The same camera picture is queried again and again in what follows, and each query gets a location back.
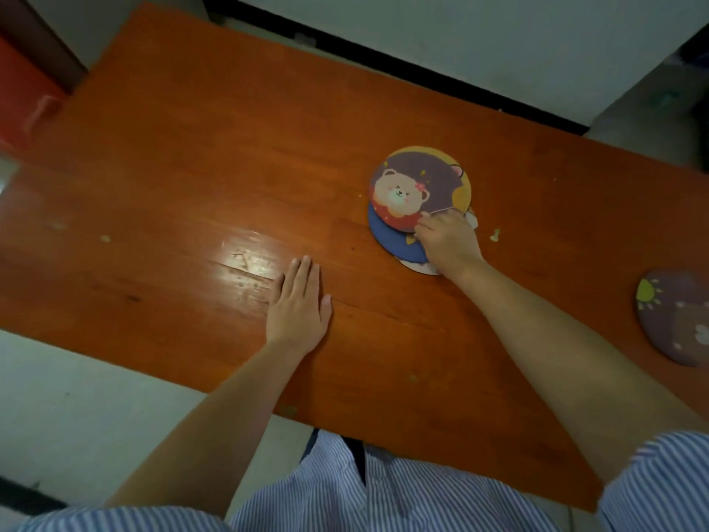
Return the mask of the red furniture piece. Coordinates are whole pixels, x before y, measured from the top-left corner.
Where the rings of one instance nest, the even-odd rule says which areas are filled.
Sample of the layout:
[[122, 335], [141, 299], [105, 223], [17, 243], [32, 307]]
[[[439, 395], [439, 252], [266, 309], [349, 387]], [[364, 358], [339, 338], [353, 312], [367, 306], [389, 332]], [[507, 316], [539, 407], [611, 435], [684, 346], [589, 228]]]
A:
[[0, 152], [20, 157], [40, 128], [68, 98], [12, 43], [0, 35]]

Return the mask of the person's right hand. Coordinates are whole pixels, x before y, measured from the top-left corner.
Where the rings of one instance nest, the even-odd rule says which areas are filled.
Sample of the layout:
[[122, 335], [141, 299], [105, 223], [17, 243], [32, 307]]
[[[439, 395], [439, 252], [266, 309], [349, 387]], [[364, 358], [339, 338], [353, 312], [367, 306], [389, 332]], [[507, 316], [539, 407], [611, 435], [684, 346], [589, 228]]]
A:
[[426, 253], [428, 261], [438, 272], [456, 284], [470, 270], [484, 262], [476, 232], [466, 222], [466, 235], [460, 239], [418, 240]]

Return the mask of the person's left hand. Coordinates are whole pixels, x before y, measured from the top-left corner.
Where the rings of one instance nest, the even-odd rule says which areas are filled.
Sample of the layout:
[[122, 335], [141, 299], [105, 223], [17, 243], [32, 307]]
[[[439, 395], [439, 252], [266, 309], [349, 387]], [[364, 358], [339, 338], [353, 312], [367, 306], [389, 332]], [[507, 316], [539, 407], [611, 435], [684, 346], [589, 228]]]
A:
[[305, 301], [297, 301], [297, 270], [301, 258], [294, 258], [282, 273], [285, 280], [281, 299], [275, 306], [270, 306], [269, 299], [265, 326], [265, 347], [298, 359], [316, 349], [330, 327], [329, 323], [328, 328], [321, 328], [319, 303], [325, 293], [321, 267], [312, 258], [310, 293]]

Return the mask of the round white mat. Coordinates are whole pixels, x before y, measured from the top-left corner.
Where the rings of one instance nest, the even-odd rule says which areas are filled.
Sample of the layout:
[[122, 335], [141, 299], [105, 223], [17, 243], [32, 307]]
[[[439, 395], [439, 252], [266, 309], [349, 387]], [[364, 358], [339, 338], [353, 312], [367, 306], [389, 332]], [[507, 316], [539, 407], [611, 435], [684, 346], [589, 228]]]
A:
[[[477, 229], [478, 227], [478, 219], [476, 214], [474, 214], [474, 211], [469, 208], [469, 210], [465, 213], [465, 218], [467, 222], [473, 227], [473, 229]], [[424, 263], [418, 263], [418, 262], [410, 262], [406, 261], [401, 258], [396, 258], [396, 260], [401, 263], [404, 267], [417, 272], [419, 274], [424, 274], [428, 276], [440, 276], [440, 273], [438, 272], [438, 269], [431, 265], [430, 262], [424, 262]]]

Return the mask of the round purple sun print mat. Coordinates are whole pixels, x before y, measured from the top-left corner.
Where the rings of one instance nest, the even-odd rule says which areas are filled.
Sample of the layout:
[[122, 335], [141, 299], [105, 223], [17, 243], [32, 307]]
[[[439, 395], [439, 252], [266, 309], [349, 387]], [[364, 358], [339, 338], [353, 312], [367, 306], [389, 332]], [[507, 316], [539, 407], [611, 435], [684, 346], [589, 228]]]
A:
[[653, 269], [635, 294], [644, 335], [664, 356], [689, 367], [709, 367], [709, 285], [690, 272]]

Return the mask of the round blue mat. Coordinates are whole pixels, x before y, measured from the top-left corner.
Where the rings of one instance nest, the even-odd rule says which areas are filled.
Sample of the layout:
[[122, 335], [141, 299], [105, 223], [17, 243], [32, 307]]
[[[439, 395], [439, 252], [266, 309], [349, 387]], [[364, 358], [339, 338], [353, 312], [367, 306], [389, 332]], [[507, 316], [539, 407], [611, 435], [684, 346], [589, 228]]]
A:
[[372, 204], [368, 204], [367, 218], [374, 239], [402, 264], [426, 265], [428, 258], [414, 234], [398, 231], [379, 217]]

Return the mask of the person's right forearm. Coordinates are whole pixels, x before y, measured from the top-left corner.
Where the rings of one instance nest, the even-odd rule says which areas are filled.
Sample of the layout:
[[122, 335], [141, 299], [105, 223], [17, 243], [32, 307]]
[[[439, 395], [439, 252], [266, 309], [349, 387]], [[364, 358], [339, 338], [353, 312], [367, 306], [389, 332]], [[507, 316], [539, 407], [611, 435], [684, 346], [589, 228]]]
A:
[[663, 433], [709, 422], [610, 342], [476, 257], [439, 270], [483, 313], [509, 356], [605, 483]]

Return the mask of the round bear print mat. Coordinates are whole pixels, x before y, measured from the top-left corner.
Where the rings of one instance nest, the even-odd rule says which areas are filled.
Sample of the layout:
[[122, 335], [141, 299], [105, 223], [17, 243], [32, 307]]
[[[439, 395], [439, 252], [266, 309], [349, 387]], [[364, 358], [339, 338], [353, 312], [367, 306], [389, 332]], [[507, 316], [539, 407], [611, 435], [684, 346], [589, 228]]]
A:
[[449, 209], [469, 210], [472, 186], [462, 165], [443, 151], [410, 146], [390, 154], [369, 184], [375, 215], [395, 231], [412, 235], [421, 218]]

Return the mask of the blue white striped shirt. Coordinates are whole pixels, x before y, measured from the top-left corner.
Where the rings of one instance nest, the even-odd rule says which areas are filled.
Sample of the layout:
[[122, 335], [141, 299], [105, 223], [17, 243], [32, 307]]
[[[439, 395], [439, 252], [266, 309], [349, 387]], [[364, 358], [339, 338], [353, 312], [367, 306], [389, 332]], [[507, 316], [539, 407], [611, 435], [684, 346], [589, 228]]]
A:
[[[186, 507], [68, 508], [11, 532], [559, 532], [526, 495], [488, 477], [368, 446], [366, 483], [344, 440], [321, 430], [311, 452], [229, 521]], [[709, 532], [709, 435], [645, 443], [609, 483], [608, 532]]]

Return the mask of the person's left forearm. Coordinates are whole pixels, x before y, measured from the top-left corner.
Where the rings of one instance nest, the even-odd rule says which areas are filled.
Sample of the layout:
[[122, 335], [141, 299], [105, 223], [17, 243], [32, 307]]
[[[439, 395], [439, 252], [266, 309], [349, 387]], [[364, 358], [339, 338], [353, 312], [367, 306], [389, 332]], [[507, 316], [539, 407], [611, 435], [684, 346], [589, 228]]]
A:
[[103, 506], [185, 507], [224, 519], [282, 392], [316, 347], [267, 342], [182, 419]]

